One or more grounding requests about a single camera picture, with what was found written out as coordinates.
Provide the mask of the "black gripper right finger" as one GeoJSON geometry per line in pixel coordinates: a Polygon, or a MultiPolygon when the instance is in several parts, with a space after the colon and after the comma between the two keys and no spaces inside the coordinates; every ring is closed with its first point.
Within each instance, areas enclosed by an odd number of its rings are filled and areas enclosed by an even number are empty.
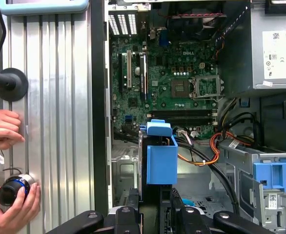
{"type": "Polygon", "coordinates": [[[272,231],[263,228],[241,216],[220,211],[209,218],[192,206],[185,206],[178,191],[172,189],[171,218],[176,234],[271,234],[272,231]]]}

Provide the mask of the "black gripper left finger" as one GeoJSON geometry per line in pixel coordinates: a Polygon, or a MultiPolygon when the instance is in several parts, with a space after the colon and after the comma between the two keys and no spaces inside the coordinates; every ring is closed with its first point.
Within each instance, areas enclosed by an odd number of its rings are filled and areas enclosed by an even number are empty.
{"type": "Polygon", "coordinates": [[[124,206],[112,208],[107,216],[85,211],[58,227],[50,234],[139,234],[139,191],[131,189],[124,206]]]}

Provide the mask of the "person right hand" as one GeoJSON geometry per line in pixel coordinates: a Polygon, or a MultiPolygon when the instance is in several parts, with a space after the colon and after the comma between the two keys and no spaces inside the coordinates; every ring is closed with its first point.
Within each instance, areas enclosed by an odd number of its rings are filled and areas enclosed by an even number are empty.
{"type": "Polygon", "coordinates": [[[14,204],[6,211],[0,209],[0,234],[16,234],[40,211],[40,186],[31,185],[28,196],[20,188],[14,204]]]}

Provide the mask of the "person left hand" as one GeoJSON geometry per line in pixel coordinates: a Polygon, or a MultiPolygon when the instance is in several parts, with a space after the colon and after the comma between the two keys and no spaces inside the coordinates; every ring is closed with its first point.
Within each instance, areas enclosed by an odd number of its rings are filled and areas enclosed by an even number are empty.
{"type": "Polygon", "coordinates": [[[7,150],[16,143],[24,142],[19,133],[20,116],[13,111],[0,110],[0,150],[7,150]]]}

